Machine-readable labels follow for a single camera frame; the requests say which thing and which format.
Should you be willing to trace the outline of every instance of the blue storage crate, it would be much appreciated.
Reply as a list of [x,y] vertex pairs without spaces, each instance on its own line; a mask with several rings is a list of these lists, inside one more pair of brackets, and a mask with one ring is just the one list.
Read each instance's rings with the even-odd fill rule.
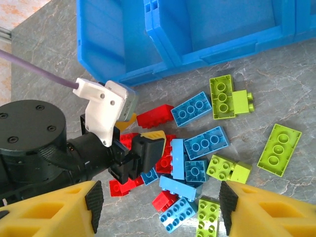
[[98,81],[136,85],[167,67],[146,34],[143,0],[77,0],[78,60]]
[[78,60],[138,85],[316,36],[316,0],[77,0]]
[[316,37],[316,0],[296,0],[295,41]]

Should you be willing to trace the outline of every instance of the gray marble floor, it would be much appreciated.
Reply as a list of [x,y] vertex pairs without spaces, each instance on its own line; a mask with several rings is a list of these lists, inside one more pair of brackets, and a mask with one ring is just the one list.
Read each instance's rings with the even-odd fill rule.
[[[52,0],[12,34],[15,55],[70,80],[91,79],[76,60],[75,0]],[[231,145],[219,154],[253,165],[248,184],[316,204],[316,39],[138,86],[136,112],[164,103],[178,105],[200,91],[209,94],[208,79],[225,74],[232,74],[236,90],[253,93],[255,112],[222,121],[209,115],[183,128],[170,122],[157,129],[186,138],[221,125]],[[12,99],[40,99],[59,106],[67,118],[68,137],[80,135],[79,116],[87,102],[70,89],[12,66]],[[303,132],[282,178],[256,166],[275,123]],[[130,131],[145,130],[133,125]],[[160,192],[158,182],[112,198],[109,173],[103,172],[96,179],[102,181],[105,195],[98,237],[168,236],[151,205]],[[219,187],[220,182],[211,178],[203,187],[203,195],[217,199]],[[194,237],[196,223],[192,218],[172,236]],[[226,236],[223,222],[219,232],[220,237]]]

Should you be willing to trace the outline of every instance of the purple cable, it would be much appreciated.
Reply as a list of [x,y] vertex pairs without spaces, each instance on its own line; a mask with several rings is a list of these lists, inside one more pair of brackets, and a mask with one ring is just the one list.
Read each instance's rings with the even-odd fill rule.
[[43,76],[43,77],[46,77],[46,78],[48,78],[48,79],[50,79],[58,84],[67,86],[67,87],[72,88],[72,89],[78,89],[78,87],[79,87],[78,83],[60,78],[60,77],[54,75],[53,73],[45,71],[44,69],[39,68],[39,67],[33,65],[32,63],[29,63],[21,58],[14,56],[13,54],[7,53],[1,49],[0,49],[0,57],[10,61],[11,63],[19,65],[22,68],[25,68],[33,73],[36,73],[36,74]]

